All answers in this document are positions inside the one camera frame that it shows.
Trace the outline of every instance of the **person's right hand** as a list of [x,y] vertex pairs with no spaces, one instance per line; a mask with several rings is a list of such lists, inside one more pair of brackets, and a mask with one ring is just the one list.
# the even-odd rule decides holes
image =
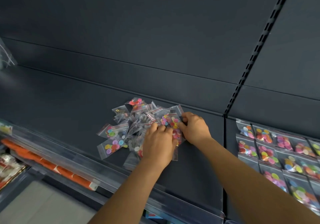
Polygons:
[[183,132],[186,140],[191,144],[197,146],[198,143],[212,138],[209,128],[202,117],[191,112],[183,113],[182,117],[183,122],[187,123],[187,126],[183,122],[179,122],[178,127]]

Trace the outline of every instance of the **hand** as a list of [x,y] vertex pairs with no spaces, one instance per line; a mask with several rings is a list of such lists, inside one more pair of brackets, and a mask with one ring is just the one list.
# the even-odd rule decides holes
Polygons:
[[182,117],[183,122],[187,123],[187,126],[183,122],[179,122],[178,127],[183,132],[186,140],[191,144],[197,146],[197,144],[206,139],[212,139],[209,128],[202,117],[191,112],[183,113]]
[[143,161],[149,161],[163,170],[172,160],[178,141],[172,140],[172,128],[153,123],[146,131],[143,142]]

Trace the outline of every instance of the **forearm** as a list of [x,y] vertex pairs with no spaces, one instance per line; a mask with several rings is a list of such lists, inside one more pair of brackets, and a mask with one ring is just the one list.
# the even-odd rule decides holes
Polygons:
[[89,224],[138,224],[162,170],[154,162],[142,160]]
[[197,145],[247,224],[319,223],[312,211],[232,155],[214,139]]

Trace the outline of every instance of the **dark gray wall panel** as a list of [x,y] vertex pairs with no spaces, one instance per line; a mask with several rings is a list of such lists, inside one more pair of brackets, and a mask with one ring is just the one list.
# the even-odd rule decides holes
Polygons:
[[[112,121],[111,109],[136,96],[21,66],[0,72],[0,95],[0,118],[78,148],[95,160],[99,159],[96,146],[104,141],[96,133]],[[191,111],[206,120],[211,135],[222,143],[223,117]],[[187,142],[178,151],[179,160],[170,163],[158,183],[186,200],[222,210],[222,187],[207,159]],[[121,149],[102,163],[120,170],[128,153]]]
[[0,2],[2,37],[238,83],[277,0]]
[[245,85],[320,100],[320,0],[287,0]]
[[224,113],[235,84],[3,39],[19,64]]
[[320,138],[320,101],[242,86],[229,116]]
[[[226,149],[238,157],[238,144],[236,134],[239,133],[235,120],[226,119]],[[231,200],[227,197],[227,218],[238,223],[244,223],[239,217],[237,210],[233,207]]]

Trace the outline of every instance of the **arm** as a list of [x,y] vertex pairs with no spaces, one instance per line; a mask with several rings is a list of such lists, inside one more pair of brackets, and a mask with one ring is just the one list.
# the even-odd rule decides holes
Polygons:
[[320,218],[289,194],[247,166],[215,141],[205,121],[190,112],[180,123],[185,138],[210,161],[221,185],[246,224],[320,223]]
[[143,142],[143,158],[114,195],[88,224],[138,224],[149,194],[170,163],[177,144],[173,129],[151,125]]

